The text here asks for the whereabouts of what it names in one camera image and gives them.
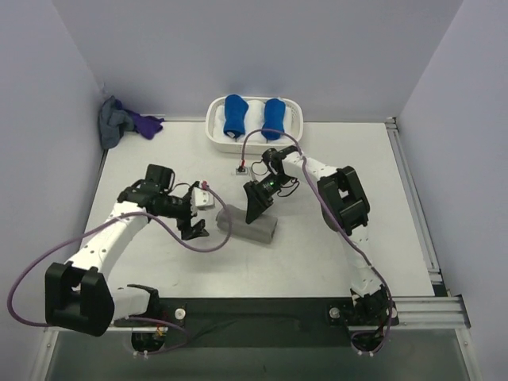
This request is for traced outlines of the grey towel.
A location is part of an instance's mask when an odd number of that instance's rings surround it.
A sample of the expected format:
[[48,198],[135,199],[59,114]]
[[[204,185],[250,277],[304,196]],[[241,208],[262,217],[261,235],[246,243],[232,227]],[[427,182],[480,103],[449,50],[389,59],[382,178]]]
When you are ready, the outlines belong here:
[[259,244],[270,244],[275,235],[278,218],[261,215],[254,222],[246,222],[246,211],[227,204],[227,210],[220,210],[216,217],[218,229],[231,237],[253,241]]

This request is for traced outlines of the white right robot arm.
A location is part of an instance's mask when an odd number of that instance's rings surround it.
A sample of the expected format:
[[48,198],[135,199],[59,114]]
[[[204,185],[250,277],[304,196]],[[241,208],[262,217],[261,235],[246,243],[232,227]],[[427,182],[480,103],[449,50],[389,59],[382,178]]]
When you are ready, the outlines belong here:
[[352,316],[361,325],[391,315],[393,301],[386,281],[369,255],[368,215],[371,207],[356,170],[332,167],[304,156],[296,146],[270,148],[262,154],[267,175],[250,180],[243,188],[247,197],[245,222],[253,223],[272,206],[273,196],[291,183],[307,182],[317,197],[327,226],[344,242]]

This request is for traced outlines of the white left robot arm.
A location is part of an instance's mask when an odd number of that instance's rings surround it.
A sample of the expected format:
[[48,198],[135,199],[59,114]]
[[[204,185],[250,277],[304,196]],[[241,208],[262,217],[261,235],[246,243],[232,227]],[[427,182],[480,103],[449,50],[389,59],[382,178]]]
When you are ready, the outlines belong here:
[[149,327],[162,318],[157,289],[128,284],[113,290],[108,278],[133,238],[157,217],[174,219],[181,241],[208,236],[205,221],[192,220],[214,207],[214,197],[200,182],[174,196],[174,181],[172,169],[148,165],[144,178],[120,192],[105,228],[65,263],[49,266],[44,275],[49,325],[100,337],[115,321],[133,318]]

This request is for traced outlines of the white plastic basket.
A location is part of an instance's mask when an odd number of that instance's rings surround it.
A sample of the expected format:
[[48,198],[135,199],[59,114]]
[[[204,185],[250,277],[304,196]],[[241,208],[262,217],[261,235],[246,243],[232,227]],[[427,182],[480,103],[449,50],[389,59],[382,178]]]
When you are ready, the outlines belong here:
[[[225,101],[225,96],[221,96],[219,98],[216,98],[213,100],[207,110],[206,114],[206,127],[205,127],[205,133],[206,137],[210,141],[210,143],[219,151],[224,153],[236,153],[240,154],[242,149],[242,143],[235,143],[235,144],[221,144],[215,140],[213,140],[210,136],[210,133],[207,131],[208,127],[208,118],[210,117],[211,112],[214,110],[215,106],[222,101]],[[269,100],[268,97],[255,97],[255,96],[243,96],[243,99],[245,101],[250,99],[259,99],[259,100]],[[290,106],[294,108],[295,111],[299,114],[299,121],[300,121],[300,132],[297,137],[293,137],[296,141],[300,141],[303,134],[303,115],[302,115],[302,109],[300,105],[289,99],[289,98],[279,98],[284,101],[288,101],[290,103]],[[267,150],[270,147],[281,149],[283,147],[286,147],[288,145],[293,144],[293,141],[289,139],[288,137],[282,136],[278,140],[266,140],[264,139],[263,135],[261,133],[253,134],[249,137],[248,142],[246,144],[245,153],[246,154],[260,154]]]

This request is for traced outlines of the right blue rolled towel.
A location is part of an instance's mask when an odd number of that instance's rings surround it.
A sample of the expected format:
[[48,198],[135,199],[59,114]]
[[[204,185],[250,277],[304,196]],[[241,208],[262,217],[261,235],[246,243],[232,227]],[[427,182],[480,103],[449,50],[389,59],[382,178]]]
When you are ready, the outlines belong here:
[[264,124],[261,134],[267,140],[278,140],[284,131],[283,120],[286,113],[285,103],[277,98],[265,102]]

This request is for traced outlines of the blue rolled towel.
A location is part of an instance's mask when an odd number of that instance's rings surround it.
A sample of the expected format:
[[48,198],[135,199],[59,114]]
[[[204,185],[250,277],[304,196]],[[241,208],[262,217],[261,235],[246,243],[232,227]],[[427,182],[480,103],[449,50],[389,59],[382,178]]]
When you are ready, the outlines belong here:
[[248,103],[237,94],[230,94],[225,98],[225,124],[223,133],[233,139],[245,135],[244,118],[248,111]]
[[267,140],[278,140],[284,131],[283,120],[286,113],[285,103],[277,98],[265,102],[264,124],[261,134]]

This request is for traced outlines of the left blue rolled towel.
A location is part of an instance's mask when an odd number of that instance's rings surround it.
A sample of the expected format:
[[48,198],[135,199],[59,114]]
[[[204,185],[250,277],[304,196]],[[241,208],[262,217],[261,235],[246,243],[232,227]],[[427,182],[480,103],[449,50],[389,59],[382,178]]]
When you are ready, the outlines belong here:
[[233,139],[245,135],[244,118],[248,111],[248,103],[237,94],[230,94],[225,98],[225,124],[223,133]]

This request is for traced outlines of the purple cloth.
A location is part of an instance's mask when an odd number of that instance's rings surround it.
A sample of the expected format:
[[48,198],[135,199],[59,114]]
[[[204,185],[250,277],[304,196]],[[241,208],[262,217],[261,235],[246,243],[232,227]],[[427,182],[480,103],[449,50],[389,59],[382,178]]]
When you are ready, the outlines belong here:
[[152,140],[157,133],[160,133],[165,122],[163,118],[152,115],[129,112],[129,116],[133,121],[133,131],[147,140]]

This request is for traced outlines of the blue grey cloth pile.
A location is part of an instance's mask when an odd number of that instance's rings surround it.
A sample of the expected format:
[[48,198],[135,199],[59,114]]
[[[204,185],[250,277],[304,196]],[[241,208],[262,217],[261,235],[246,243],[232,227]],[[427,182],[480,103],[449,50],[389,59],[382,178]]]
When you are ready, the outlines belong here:
[[120,100],[110,96],[98,111],[98,132],[103,150],[115,148],[125,132],[135,129],[133,118],[123,108]]

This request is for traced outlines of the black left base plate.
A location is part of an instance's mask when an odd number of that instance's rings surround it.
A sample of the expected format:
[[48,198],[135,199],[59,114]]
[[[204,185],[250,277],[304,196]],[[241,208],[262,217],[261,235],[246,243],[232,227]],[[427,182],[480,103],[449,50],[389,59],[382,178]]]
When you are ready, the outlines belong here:
[[113,321],[113,326],[117,327],[145,327],[156,326],[166,328],[162,321],[172,323],[180,327],[184,326],[186,305],[172,306],[160,299],[158,302],[152,303],[148,310],[142,314],[124,317]]

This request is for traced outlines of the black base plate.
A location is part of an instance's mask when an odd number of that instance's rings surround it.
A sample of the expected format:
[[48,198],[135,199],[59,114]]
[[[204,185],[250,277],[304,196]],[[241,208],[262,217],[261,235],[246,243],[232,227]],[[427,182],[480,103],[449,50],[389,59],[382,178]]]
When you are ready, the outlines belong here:
[[117,327],[145,327],[156,326],[166,328],[162,321],[172,323],[180,327],[184,326],[186,305],[172,306],[160,299],[158,302],[152,303],[148,310],[142,314],[124,317],[113,321],[113,326]]
[[366,310],[359,303],[354,305],[346,298],[328,302],[325,312],[330,325],[379,327],[388,323],[387,308]]

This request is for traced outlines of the aluminium right side rail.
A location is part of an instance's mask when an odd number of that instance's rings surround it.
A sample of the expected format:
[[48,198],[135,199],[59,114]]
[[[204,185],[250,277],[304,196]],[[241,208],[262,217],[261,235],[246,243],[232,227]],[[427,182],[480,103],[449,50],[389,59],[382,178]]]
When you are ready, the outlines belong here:
[[449,290],[445,285],[441,266],[433,245],[429,232],[429,227],[425,219],[425,214],[421,206],[421,200],[418,195],[414,178],[410,171],[402,141],[399,134],[397,120],[392,117],[385,121],[387,136],[394,153],[395,162],[402,180],[402,186],[413,218],[414,226],[418,236],[419,244],[422,250],[423,259],[426,263],[429,279],[433,286],[434,294],[437,297],[449,296]]

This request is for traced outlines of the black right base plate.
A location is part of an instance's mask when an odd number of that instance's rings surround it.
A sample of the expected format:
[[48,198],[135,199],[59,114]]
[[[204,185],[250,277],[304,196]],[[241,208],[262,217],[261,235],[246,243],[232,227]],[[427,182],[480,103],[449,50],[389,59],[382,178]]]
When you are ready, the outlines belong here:
[[379,327],[388,323],[387,308],[366,310],[359,303],[354,305],[346,298],[328,302],[325,312],[330,325]]

